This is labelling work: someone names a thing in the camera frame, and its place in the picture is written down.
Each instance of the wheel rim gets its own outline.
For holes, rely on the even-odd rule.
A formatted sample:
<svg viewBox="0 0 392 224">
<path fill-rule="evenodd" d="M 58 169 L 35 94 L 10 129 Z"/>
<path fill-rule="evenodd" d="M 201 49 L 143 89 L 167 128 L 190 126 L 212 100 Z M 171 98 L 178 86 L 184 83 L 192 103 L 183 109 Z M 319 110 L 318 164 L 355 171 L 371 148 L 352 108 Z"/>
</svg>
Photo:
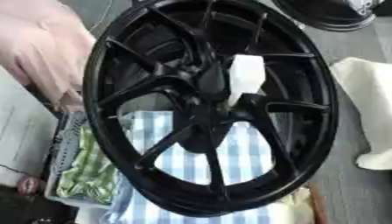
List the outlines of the wheel rim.
<svg viewBox="0 0 392 224">
<path fill-rule="evenodd" d="M 154 34 L 162 26 L 174 40 L 148 40 L 146 31 Z M 142 40 L 150 45 L 140 47 Z M 137 41 L 138 47 L 130 44 Z M 228 67 L 236 53 L 264 57 L 266 95 L 244 94 L 236 106 L 227 109 L 222 105 L 230 93 Z M 174 60 L 175 66 L 168 65 Z M 124 71 L 132 67 L 142 68 L 147 76 L 124 86 L 124 79 L 131 79 Z M 113 78 L 113 70 L 122 79 Z M 213 85 L 203 86 L 203 79 Z M 151 92 L 168 98 L 188 123 L 180 122 L 141 156 L 116 117 L 124 102 Z M 148 1 L 127 10 L 94 47 L 87 64 L 84 99 L 98 143 L 132 185 L 159 206 L 191 216 L 259 207 L 292 192 L 326 159 L 338 119 L 331 75 L 312 42 L 272 9 L 239 0 Z M 284 113 L 289 128 L 278 132 L 270 113 Z M 215 149 L 220 140 L 211 129 L 239 121 L 251 123 L 267 140 L 274 168 L 253 180 L 225 185 Z M 201 152 L 210 165 L 209 185 L 174 178 L 153 166 L 168 146 L 190 138 L 194 127 L 211 140 Z"/>
</svg>

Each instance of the wheel spoke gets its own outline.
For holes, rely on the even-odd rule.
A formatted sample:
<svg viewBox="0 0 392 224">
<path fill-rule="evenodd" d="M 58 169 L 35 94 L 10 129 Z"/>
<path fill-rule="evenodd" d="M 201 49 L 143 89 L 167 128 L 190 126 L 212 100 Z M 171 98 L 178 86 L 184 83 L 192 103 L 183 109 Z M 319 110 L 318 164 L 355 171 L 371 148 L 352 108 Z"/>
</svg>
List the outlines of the wheel spoke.
<svg viewBox="0 0 392 224">
<path fill-rule="evenodd" d="M 107 96 L 103 100 L 99 101 L 98 104 L 102 109 L 118 108 L 128 100 L 154 92 L 154 88 L 164 85 L 161 80 L 162 79 L 156 77 L 147 78 L 146 80 L 138 82 L 136 85 L 126 87 L 124 90 L 120 90 L 110 96 Z"/>
<path fill-rule="evenodd" d="M 199 25 L 199 28 L 201 30 L 203 30 L 204 32 L 207 30 L 208 24 L 210 23 L 214 3 L 215 3 L 215 0 L 208 1 L 208 6 L 206 7 L 206 11 L 204 12 L 203 19 L 201 20 L 201 23 Z"/>
<path fill-rule="evenodd" d="M 284 112 L 294 112 L 294 113 L 325 113 L 328 111 L 329 107 L 310 103 L 305 101 L 290 101 L 285 99 L 268 99 L 266 101 L 267 110 L 271 113 L 284 113 Z"/>
<path fill-rule="evenodd" d="M 315 57 L 312 53 L 307 52 L 288 52 L 288 53 L 258 53 L 266 60 L 308 60 Z"/>
<path fill-rule="evenodd" d="M 188 38 L 194 39 L 194 36 L 196 36 L 196 33 L 194 32 L 192 27 L 188 26 L 187 24 L 181 23 L 177 19 L 167 16 L 157 8 L 150 7 L 149 11 L 150 13 L 154 14 L 160 24 L 165 25 L 173 32 L 176 32 L 180 37 L 186 36 Z"/>
<path fill-rule="evenodd" d="M 156 61 L 150 59 L 146 55 L 136 52 L 130 47 L 124 45 L 123 43 L 113 39 L 113 38 L 108 38 L 107 44 L 110 48 L 118 48 L 123 51 L 125 51 L 142 69 L 146 70 L 147 72 L 153 73 L 156 69 L 156 64 L 158 64 Z"/>
<path fill-rule="evenodd" d="M 276 165 L 274 169 L 280 175 L 297 175 L 298 170 L 290 153 L 286 150 L 277 129 L 275 128 L 267 110 L 263 98 L 257 94 L 244 94 L 238 106 L 250 114 L 250 122 L 269 143 L 272 154 L 275 157 Z"/>
<path fill-rule="evenodd" d="M 142 157 L 136 162 L 138 169 L 150 169 L 154 167 L 154 162 L 160 154 L 165 150 L 172 147 L 175 143 L 188 138 L 192 132 L 193 124 L 187 124 L 180 129 L 172 131 L 169 135 L 165 136 L 162 140 L 149 148 Z"/>
<path fill-rule="evenodd" d="M 256 45 L 259 44 L 260 41 L 260 35 L 262 34 L 263 31 L 263 25 L 264 22 L 267 20 L 268 13 L 264 12 L 260 17 L 259 21 L 257 22 L 257 27 L 256 29 L 253 30 L 253 35 L 250 40 L 250 43 L 245 49 L 246 53 L 252 53 L 253 49 L 256 48 Z"/>
<path fill-rule="evenodd" d="M 182 42 L 185 48 L 191 48 L 190 51 L 188 50 L 189 60 L 199 59 L 199 61 L 196 61 L 196 64 L 200 64 L 202 67 L 205 67 L 207 62 L 211 63 L 214 60 L 214 49 L 202 33 L 197 32 L 196 29 L 177 19 L 169 17 L 155 7 L 150 7 L 149 10 L 156 17 L 158 23 L 171 29 L 177 36 L 186 40 Z"/>
<path fill-rule="evenodd" d="M 211 129 L 204 129 L 204 131 L 208 134 L 207 141 L 210 145 L 209 149 L 207 149 L 206 151 L 206 160 L 210 167 L 211 174 L 210 189 L 218 196 L 220 200 L 228 200 L 228 191 L 223 179 L 223 173 L 218 159 L 218 153 L 216 151 L 216 148 L 214 147 L 215 144 L 214 138 L 212 137 Z"/>
<path fill-rule="evenodd" d="M 180 114 L 184 114 L 186 110 L 186 103 L 182 100 L 178 92 L 169 87 L 165 87 L 156 91 L 169 99 L 174 109 Z"/>
</svg>

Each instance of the gray floor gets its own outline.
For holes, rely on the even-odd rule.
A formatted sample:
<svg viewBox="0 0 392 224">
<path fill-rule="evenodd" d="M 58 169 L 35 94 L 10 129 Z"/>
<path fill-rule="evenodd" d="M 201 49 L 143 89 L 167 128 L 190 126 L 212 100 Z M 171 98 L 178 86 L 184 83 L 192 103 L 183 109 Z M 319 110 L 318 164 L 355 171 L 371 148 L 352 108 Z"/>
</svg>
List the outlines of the gray floor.
<svg viewBox="0 0 392 224">
<path fill-rule="evenodd" d="M 91 28 L 101 20 L 111 0 L 64 0 Z M 130 6 L 130 0 L 113 0 L 108 15 L 92 33 L 99 36 L 105 27 Z M 349 33 L 327 32 L 306 27 L 328 63 L 346 57 L 392 63 L 392 17 L 377 18 L 370 26 Z M 368 151 L 361 133 L 359 115 L 347 96 L 339 91 L 340 123 L 332 153 L 313 178 L 325 199 L 332 224 L 392 223 L 392 181 L 389 173 L 365 171 L 354 165 L 358 154 Z"/>
</svg>

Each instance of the paper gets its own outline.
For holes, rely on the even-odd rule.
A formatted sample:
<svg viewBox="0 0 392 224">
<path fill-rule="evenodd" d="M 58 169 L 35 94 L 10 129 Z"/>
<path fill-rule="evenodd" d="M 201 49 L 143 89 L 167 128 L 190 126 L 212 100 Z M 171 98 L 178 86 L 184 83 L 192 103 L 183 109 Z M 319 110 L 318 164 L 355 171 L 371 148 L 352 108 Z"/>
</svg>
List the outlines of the paper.
<svg viewBox="0 0 392 224">
<path fill-rule="evenodd" d="M 265 82 L 262 56 L 237 54 L 229 70 L 231 95 L 228 106 L 234 106 L 242 94 L 256 94 Z"/>
<path fill-rule="evenodd" d="M 358 166 L 392 170 L 392 65 L 348 58 L 331 71 L 360 111 L 371 152 L 359 156 Z"/>
<path fill-rule="evenodd" d="M 0 66 L 0 165 L 38 176 L 57 119 Z M 16 186 L 22 174 L 0 167 L 0 185 Z"/>
</svg>

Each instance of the checkered tablecloth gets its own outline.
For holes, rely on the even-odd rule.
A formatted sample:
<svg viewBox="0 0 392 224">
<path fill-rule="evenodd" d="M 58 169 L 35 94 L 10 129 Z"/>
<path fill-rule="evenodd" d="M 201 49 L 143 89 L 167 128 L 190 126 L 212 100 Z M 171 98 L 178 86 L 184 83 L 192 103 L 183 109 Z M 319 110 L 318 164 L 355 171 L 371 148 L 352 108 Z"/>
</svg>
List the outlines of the checkered tablecloth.
<svg viewBox="0 0 392 224">
<path fill-rule="evenodd" d="M 172 130 L 172 112 L 138 111 L 125 116 L 132 119 L 126 130 L 127 137 L 140 152 L 149 149 Z M 266 173 L 272 167 L 270 147 L 257 130 L 248 123 L 235 123 L 217 149 L 226 185 L 247 181 Z M 206 156 L 185 151 L 173 145 L 156 161 L 156 167 L 179 179 L 197 184 L 209 183 Z M 168 212 L 132 188 L 120 177 L 111 209 L 101 223 L 115 224 L 271 224 L 271 215 L 277 215 L 273 206 L 264 206 L 244 212 L 230 213 L 215 218 L 192 218 Z"/>
</svg>

